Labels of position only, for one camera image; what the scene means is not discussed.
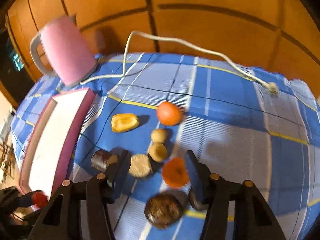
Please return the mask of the dark sugarcane chunk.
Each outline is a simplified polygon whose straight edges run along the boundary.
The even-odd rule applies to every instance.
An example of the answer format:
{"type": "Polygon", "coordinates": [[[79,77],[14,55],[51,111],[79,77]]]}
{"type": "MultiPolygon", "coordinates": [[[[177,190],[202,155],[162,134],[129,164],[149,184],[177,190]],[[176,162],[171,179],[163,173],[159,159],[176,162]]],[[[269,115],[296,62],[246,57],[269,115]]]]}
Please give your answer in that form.
{"type": "Polygon", "coordinates": [[[107,168],[118,161],[118,156],[106,150],[99,149],[91,157],[91,167],[105,173],[107,168]]]}

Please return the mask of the pale-topped sugarcane chunk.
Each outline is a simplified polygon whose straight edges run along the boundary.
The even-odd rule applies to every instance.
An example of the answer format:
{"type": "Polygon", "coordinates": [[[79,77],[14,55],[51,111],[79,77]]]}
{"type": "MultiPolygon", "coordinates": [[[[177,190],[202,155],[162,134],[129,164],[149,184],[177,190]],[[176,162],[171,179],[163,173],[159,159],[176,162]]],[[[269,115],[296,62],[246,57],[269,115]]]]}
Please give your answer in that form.
{"type": "Polygon", "coordinates": [[[131,157],[129,174],[135,178],[147,177],[152,172],[151,163],[146,154],[135,154],[131,157]]]}

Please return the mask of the red cherry tomato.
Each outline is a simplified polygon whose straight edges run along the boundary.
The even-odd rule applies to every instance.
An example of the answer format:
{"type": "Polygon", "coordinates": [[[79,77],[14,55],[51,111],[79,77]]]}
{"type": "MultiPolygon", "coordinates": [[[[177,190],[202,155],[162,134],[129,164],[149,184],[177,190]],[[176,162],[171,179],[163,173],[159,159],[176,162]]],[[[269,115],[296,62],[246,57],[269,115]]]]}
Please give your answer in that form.
{"type": "Polygon", "coordinates": [[[33,204],[37,205],[39,208],[44,208],[48,203],[48,198],[42,191],[33,192],[31,200],[33,204]]]}

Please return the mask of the dark brown water chestnut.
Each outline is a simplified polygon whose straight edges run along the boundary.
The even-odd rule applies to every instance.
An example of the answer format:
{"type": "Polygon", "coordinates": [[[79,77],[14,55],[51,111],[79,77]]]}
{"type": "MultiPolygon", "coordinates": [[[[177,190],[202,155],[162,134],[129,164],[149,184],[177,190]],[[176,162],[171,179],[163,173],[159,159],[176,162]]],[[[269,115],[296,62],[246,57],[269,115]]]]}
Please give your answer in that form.
{"type": "Polygon", "coordinates": [[[159,193],[146,202],[144,215],[152,226],[164,229],[176,223],[184,213],[178,199],[168,193],[159,193]]]}

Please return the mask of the yellow mango piece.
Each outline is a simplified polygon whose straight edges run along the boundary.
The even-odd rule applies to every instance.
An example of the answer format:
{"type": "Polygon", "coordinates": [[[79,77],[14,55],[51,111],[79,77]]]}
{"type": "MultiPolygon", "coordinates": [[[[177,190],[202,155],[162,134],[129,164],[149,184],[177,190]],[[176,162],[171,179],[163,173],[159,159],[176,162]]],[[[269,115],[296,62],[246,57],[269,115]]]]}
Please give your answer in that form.
{"type": "Polygon", "coordinates": [[[132,113],[116,114],[111,119],[111,129],[116,133],[123,133],[139,126],[139,119],[132,113]]]}

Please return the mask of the small tan round fruit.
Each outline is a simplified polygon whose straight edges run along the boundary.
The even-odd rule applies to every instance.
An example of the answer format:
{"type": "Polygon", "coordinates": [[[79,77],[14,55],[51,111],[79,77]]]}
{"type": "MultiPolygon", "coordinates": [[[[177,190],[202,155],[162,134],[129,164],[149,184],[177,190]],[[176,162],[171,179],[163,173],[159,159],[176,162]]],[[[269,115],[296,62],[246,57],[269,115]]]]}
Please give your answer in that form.
{"type": "Polygon", "coordinates": [[[164,129],[154,129],[151,133],[152,142],[165,143],[167,139],[167,132],[164,129]]]}

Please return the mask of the round orange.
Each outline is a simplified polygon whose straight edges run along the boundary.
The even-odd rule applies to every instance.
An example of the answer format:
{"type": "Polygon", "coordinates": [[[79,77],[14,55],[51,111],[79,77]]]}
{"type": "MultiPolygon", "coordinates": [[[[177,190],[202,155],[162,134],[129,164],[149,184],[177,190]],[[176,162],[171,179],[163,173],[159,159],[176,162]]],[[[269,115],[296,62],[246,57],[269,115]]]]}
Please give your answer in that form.
{"type": "Polygon", "coordinates": [[[157,107],[156,114],[160,123],[165,126],[176,126],[181,122],[183,117],[183,112],[176,105],[168,101],[162,102],[157,107]]]}

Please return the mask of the pink rimmed white tray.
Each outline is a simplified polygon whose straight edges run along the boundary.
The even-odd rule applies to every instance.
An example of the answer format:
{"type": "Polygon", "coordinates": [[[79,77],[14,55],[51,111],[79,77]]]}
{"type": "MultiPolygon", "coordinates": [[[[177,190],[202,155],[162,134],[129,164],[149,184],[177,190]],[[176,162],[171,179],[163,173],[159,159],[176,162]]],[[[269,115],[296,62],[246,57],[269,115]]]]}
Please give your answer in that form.
{"type": "Polygon", "coordinates": [[[25,152],[19,179],[22,193],[41,190],[50,197],[66,179],[76,139],[94,98],[89,88],[50,98],[25,152]]]}

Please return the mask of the blue plaid tablecloth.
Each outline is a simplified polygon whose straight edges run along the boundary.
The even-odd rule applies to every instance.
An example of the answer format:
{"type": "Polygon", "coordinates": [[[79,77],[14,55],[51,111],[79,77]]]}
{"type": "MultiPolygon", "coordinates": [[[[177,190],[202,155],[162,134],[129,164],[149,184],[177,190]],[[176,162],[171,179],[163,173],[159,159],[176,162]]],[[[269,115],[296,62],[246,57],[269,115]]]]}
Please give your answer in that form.
{"type": "Polygon", "coordinates": [[[160,128],[156,108],[168,101],[184,113],[167,127],[170,157],[192,150],[228,181],[249,179],[265,197],[286,239],[304,239],[319,216],[319,104],[306,83],[258,67],[246,72],[275,83],[271,95],[229,64],[177,54],[127,57],[126,77],[87,84],[96,94],[72,153],[67,177],[96,174],[95,151],[146,153],[160,128]],[[113,132],[116,114],[132,113],[139,126],[113,132]]]}

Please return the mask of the pink electric kettle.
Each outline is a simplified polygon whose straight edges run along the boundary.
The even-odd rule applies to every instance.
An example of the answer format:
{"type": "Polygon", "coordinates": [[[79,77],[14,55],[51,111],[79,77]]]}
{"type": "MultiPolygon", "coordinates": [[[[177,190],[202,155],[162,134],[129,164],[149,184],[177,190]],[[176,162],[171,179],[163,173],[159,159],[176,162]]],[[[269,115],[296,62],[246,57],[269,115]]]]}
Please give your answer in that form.
{"type": "Polygon", "coordinates": [[[57,76],[71,87],[87,79],[97,60],[70,17],[63,15],[47,23],[32,39],[30,55],[38,70],[57,76]]]}

